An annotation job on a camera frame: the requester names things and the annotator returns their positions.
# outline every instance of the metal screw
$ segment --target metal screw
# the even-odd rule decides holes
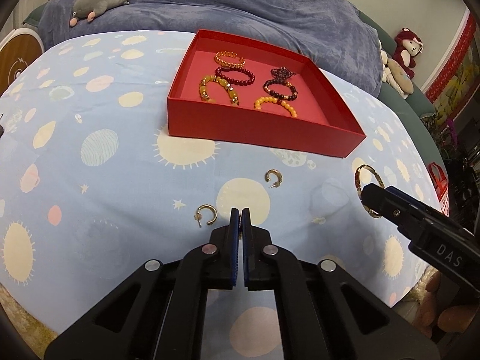
[[[145,263],[145,269],[147,271],[153,272],[160,268],[160,263],[156,259],[151,259]]]
[[[331,259],[324,259],[320,263],[320,268],[326,272],[333,272],[335,268],[337,268],[337,264],[335,264],[335,262],[333,262]]]
[[[217,247],[214,244],[206,244],[202,246],[202,252],[205,254],[214,254],[217,251]]]
[[[263,253],[275,256],[278,253],[278,248],[275,245],[267,245],[263,248]]]

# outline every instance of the human hand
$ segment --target human hand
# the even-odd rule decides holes
[[[427,294],[418,308],[413,326],[431,338],[432,325],[437,317],[436,292],[440,286],[441,272],[432,276],[427,284]],[[438,318],[438,327],[446,333],[463,333],[469,327],[478,310],[477,305],[453,306]]]

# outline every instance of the orange beaded bracelet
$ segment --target orange beaded bracelet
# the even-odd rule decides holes
[[[224,61],[220,58],[221,56],[228,56],[230,58],[237,58],[239,63],[236,64],[236,63],[233,63],[233,62]],[[215,54],[215,62],[217,62],[220,66],[225,66],[227,68],[243,68],[246,61],[241,56],[238,56],[236,52],[220,51],[220,52],[217,52],[217,54]]]
[[[223,86],[226,89],[227,93],[229,94],[230,101],[232,102],[232,104],[236,104],[236,105],[240,104],[237,92],[229,84],[229,82],[226,79],[223,79],[223,78],[221,78],[219,76],[215,76],[215,75],[205,76],[205,77],[203,77],[203,80],[200,81],[200,97],[202,98],[203,101],[210,101],[210,102],[215,101],[214,99],[211,99],[210,96],[208,96],[208,93],[207,93],[207,83],[209,83],[210,81],[215,82],[217,84],[220,84],[221,86]]]
[[[284,107],[287,111],[289,111],[292,117],[297,117],[297,112],[295,111],[295,109],[285,100],[279,100],[272,96],[260,97],[257,101],[255,101],[255,109],[261,109],[262,103],[279,104],[282,107]]]

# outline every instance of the green sofa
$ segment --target green sofa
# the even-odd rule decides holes
[[[364,23],[377,30],[383,49],[387,54],[393,55],[397,48],[395,40],[363,12],[359,13],[359,17]],[[435,115],[435,108],[415,84],[413,87],[414,92],[404,100],[395,89],[384,82],[378,99],[398,115],[424,164],[435,162],[446,171],[433,138],[420,120],[423,117]]]

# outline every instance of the red box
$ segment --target red box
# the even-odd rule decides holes
[[[235,85],[239,106],[232,105],[225,89],[216,83],[207,84],[208,94],[215,103],[200,99],[200,81],[215,74],[218,64],[214,57],[219,51],[244,57],[245,68],[255,74],[252,85]],[[268,96],[263,83],[273,78],[270,70],[281,66],[297,73],[288,80],[298,91],[298,98],[290,103],[297,111],[297,118],[273,103],[263,103],[260,111],[254,109],[255,100]],[[247,79],[238,72],[225,75]],[[272,85],[270,89],[291,95],[284,86]],[[248,143],[334,157],[348,156],[365,139],[352,112],[310,59],[259,40],[223,32],[198,31],[172,83],[167,107],[169,135],[177,137]]]

